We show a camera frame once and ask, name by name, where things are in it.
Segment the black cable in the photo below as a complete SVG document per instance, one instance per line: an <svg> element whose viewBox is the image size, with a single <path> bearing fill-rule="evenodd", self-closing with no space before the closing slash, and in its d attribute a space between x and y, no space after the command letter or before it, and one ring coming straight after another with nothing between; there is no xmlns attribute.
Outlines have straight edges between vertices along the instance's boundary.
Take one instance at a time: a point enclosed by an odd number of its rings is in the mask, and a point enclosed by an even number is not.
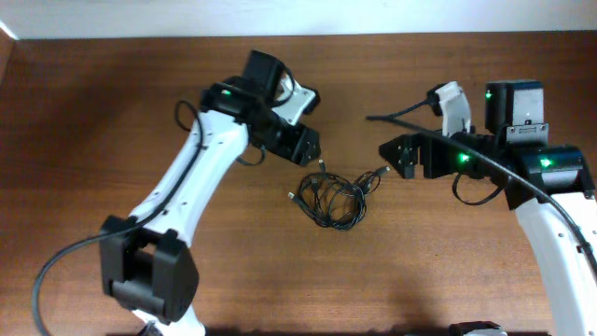
<svg viewBox="0 0 597 336"><path fill-rule="evenodd" d="M340 231L347 231L363 220L367 212L366 196L377 189L382 182L382 175L390 170L389 167L382 167L374 172L366 172L351 183L344 177L326 172L326 167L321 160L319 166L320 173L312 173L303 177L298 186L298 194L295 195L291 192L288 196L315 224L322 228L333 228ZM308 194L308 192L312 192L312 205L309 205L310 203L304 198L304 194ZM350 198L352 206L351 211L340 218L334 218L332 216L333 205L338 195Z"/></svg>
<svg viewBox="0 0 597 336"><path fill-rule="evenodd" d="M454 183L451 184L451 193L454 194L454 197L456 197L456 199L466 205L484 205L487 202L491 201L492 199L494 199L497 195L500 194L500 192L502 192L502 190L504 190L504 188L502 187L497 187L496 190L494 190L489 196L485 197L484 199L477 201L477 202L469 202L469 201L464 201L462 198L460 198L460 195L458 194L458 181L460 181L460 177L462 176L462 174L458 174L456 176L456 178L454 178Z"/></svg>
<svg viewBox="0 0 597 336"><path fill-rule="evenodd" d="M236 158L236 162L238 162L238 163L240 163L242 165L245 165L245 166L257 166L257 165L260 165L265 160L265 155L266 155L267 151L265 149L265 146L261 146L261 148L259 150L261 150L261 158L259 159L259 161L255 162L255 163L252 163L252 162L249 162L249 161L245 161L241 157L238 157L238 158Z"/></svg>
<svg viewBox="0 0 597 336"><path fill-rule="evenodd" d="M495 136L493 138L493 155L495 155L496 157L499 155L499 153L497 152L500 146L500 136L502 135L502 132L507 128L507 123L503 123L500 125L500 127L497 128L497 132L495 133Z"/></svg>
<svg viewBox="0 0 597 336"><path fill-rule="evenodd" d="M502 174L508 176L509 178L515 180L516 182L520 183L523 187L530 190L535 196L542 199L542 201L550 203L556 209L556 211L558 211L560 213L560 215L562 215L564 222L568 226L568 229L575 236L575 239L578 242L578 250L582 251L582 253L585 254L585 257L587 258L587 262L592 271L594 280L597 281L597 259L595 259L595 255L593 254L593 250L592 250L590 243L585 239L585 237L582 234L582 231L577 226L577 224L574 222L574 220L570 217L570 215L566 212L566 210L556 200L554 200L551 196L547 195L547 193L545 191L541 190L540 188L535 186L533 183L522 178L520 175L507 169L505 166L503 166L499 162L494 161L493 159L477 152L472 147L461 144L453 139L450 139L447 136L443 136L439 133L432 132L432 131L427 130L421 126L417 126L417 125L411 124L409 122L406 122L406 121L403 121L400 119L388 118L387 116L368 116L367 120L387 121L387 122L393 123L395 125L402 126L404 128L408 128L415 132L423 133L426 136L434 138L435 140L438 140L439 142L442 142L448 146L456 147L456 148L462 150L463 152L465 152L467 155L470 155L470 156L476 158L477 160L482 161L483 163L485 163L489 166L492 166L492 168L494 168L495 170L499 171L500 173L502 173Z"/></svg>
<svg viewBox="0 0 597 336"><path fill-rule="evenodd" d="M392 113L392 114L388 115L387 117L388 118L398 118L400 116L403 116L403 115L405 115L405 114L407 114L409 112L412 112L412 111L416 110L417 108L419 108L421 106L428 105L428 104L429 104L429 100L425 99L425 100L423 100L423 101L421 101L421 102L419 102L419 103L417 103L417 104L415 104L415 105L413 105L413 106L411 106L409 108L403 109L400 112Z"/></svg>
<svg viewBox="0 0 597 336"><path fill-rule="evenodd" d="M189 160L187 166L185 167L185 170L178 177L178 180L174 184L173 188L168 192L168 194L166 195L166 197L164 198L164 200L160 204L158 204L158 206L156 206L156 208L153 210L153 212L149 216L147 216L144 219L136 222L133 227L125 229L125 230L122 230L122 231L116 231L116 232L98 234L96 236L92 236L90 238L83 239L81 241L73 243L73 244L71 244L71 245L69 245L69 246L61 249L60 251L58 251L56 254L54 254L44 264L44 266L39 271L39 274L35 278L35 283L34 283L33 293L32 293L32 298L31 298L32 311L33 311L35 326L37 327L37 330L42 335L44 335L44 336L51 335L49 333L48 328L44 324L44 321L43 321L43 319L41 317L40 307L39 307L39 293L40 293L40 290L41 290L41 285L42 285L42 283L44 281L44 277L46 276L46 273L49 271L49 269L60 258L66 256L67 254L69 254L71 252L74 252L74 251L78 250L81 247L85 247L87 245L98 243L98 242L101 242L102 240L109 239L109 238L112 238L112 237L117 237L117 236L120 236L120 235L123 235L123 234L131 233L133 231L137 231L137 230L143 228L145 226L145 224L149 223L153 218L155 218L157 215L159 215L164 210L164 208L166 207L166 205L170 202L170 200L172 199L172 197L178 191L178 188L180 188L180 185L185 180L185 177L187 177L188 172L192 168L192 166L195 163L195 161L197 160L197 158L199 158L199 154L201 153L201 149L203 147L203 125L201 124L201 120L199 119L199 114L198 114L197 108L192 103L190 103L188 101L181 100L181 101L179 101L179 102L176 103L176 106L174 108L174 114L176 116L178 116L178 110L180 109L180 107L182 105L187 106L191 110L191 112L193 113L193 116L195 117L195 120L197 121L197 124L199 125L199 131L200 131L200 136L199 136L199 141L198 141L198 144L197 144L197 149L195 150L195 153L193 154L193 156Z"/></svg>

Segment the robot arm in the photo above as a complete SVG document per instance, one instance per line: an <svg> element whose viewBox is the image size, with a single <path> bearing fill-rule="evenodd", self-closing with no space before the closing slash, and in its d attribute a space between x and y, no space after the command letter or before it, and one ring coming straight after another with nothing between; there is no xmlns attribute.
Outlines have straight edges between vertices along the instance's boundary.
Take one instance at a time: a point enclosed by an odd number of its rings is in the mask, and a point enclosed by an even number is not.
<svg viewBox="0 0 597 336"><path fill-rule="evenodd" d="M550 195L574 220L572 231L553 205L538 199L520 183L460 149L425 133L405 134L380 146L380 154L404 178L423 165L425 178L458 173L490 177L504 189L535 253L558 335L597 333L597 282L592 247L597 245L595 187L582 153L575 147L548 147L543 121L543 88L532 80L488 83L485 128L474 134L464 93L455 82L427 93L427 103L443 116L442 135L500 162ZM452 335L490 335L495 329L466 329Z"/></svg>
<svg viewBox="0 0 597 336"><path fill-rule="evenodd" d="M100 242L104 293L144 320L146 332L205 334L191 305L199 273L188 250L201 213L249 143L299 165L317 159L319 134L298 120L318 103L317 91L301 87L280 61L253 51L242 77L204 94L186 143L147 198L128 219L106 220L102 233L150 218L140 230Z"/></svg>

